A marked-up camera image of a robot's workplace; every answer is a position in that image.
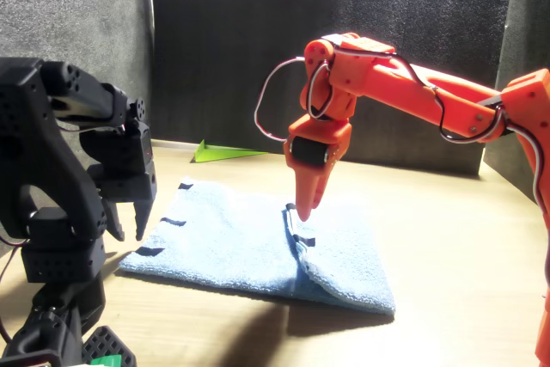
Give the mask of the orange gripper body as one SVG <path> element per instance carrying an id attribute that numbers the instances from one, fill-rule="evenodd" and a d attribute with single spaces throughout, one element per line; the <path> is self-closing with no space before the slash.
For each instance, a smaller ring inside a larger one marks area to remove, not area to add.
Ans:
<path id="1" fill-rule="evenodd" d="M 289 126 L 284 155 L 290 168 L 332 169 L 351 141 L 348 120 L 318 120 L 303 115 Z"/>

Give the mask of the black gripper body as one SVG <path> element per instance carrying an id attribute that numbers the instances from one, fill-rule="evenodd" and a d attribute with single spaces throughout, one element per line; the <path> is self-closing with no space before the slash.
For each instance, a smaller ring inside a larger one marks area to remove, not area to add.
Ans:
<path id="1" fill-rule="evenodd" d="M 102 197 L 123 203 L 154 201 L 156 173 L 150 129 L 144 122 L 129 120 L 118 128 L 84 132 L 80 143 L 95 161 L 87 172 Z"/>

